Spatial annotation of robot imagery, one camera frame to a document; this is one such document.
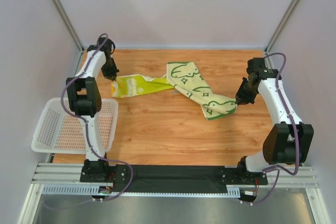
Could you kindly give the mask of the lime yellow towel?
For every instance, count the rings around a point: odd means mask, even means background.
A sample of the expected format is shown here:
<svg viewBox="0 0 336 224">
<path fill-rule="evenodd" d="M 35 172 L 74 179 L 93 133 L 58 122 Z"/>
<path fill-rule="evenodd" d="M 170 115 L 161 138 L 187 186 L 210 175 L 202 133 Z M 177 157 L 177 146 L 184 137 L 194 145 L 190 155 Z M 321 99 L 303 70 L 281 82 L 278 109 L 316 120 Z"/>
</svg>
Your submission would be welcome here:
<svg viewBox="0 0 336 224">
<path fill-rule="evenodd" d="M 113 98 L 130 98 L 173 89 L 168 83 L 166 75 L 159 78 L 151 78 L 141 74 L 119 76 L 111 84 L 111 96 Z"/>
</svg>

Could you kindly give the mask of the green dinosaur pattern towel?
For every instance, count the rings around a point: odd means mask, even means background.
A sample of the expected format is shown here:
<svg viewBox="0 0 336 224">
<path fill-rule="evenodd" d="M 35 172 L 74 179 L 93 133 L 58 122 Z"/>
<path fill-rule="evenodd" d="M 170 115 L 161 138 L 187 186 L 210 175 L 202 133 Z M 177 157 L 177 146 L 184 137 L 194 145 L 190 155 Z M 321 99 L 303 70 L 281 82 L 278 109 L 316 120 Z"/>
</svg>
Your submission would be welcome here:
<svg viewBox="0 0 336 224">
<path fill-rule="evenodd" d="M 207 120 L 223 118 L 237 109 L 235 99 L 212 91 L 192 61 L 167 63 L 166 78 L 179 93 L 200 105 Z"/>
</svg>

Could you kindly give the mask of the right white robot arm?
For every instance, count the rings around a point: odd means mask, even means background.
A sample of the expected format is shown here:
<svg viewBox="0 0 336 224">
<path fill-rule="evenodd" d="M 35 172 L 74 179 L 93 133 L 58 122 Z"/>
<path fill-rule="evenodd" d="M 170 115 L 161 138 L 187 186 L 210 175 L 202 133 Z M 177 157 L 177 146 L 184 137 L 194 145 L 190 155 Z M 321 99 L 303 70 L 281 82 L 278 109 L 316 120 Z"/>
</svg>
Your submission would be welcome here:
<svg viewBox="0 0 336 224">
<path fill-rule="evenodd" d="M 307 159 L 314 135 L 313 126 L 303 123 L 292 107 L 283 87 L 282 70 L 266 67 L 264 58 L 247 62 L 247 74 L 236 93 L 236 104 L 253 104 L 261 95 L 273 127 L 264 140 L 262 150 L 243 157 L 239 164 L 249 174 L 265 174 L 283 170 L 295 176 Z"/>
</svg>

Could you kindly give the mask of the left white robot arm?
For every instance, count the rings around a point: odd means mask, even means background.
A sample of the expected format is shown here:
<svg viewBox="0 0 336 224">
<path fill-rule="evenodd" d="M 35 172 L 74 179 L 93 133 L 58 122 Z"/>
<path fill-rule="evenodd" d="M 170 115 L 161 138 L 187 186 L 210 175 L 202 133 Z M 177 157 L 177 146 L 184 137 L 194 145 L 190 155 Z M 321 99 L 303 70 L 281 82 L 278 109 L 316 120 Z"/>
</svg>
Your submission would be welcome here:
<svg viewBox="0 0 336 224">
<path fill-rule="evenodd" d="M 96 82 L 99 73 L 115 81 L 119 69 L 113 59 L 114 42 L 107 34 L 98 37 L 87 49 L 84 65 L 73 78 L 67 78 L 61 94 L 61 105 L 66 113 L 81 121 L 86 145 L 86 159 L 80 181 L 85 183 L 112 183 L 113 175 L 99 131 L 99 112 L 102 98 Z"/>
</svg>

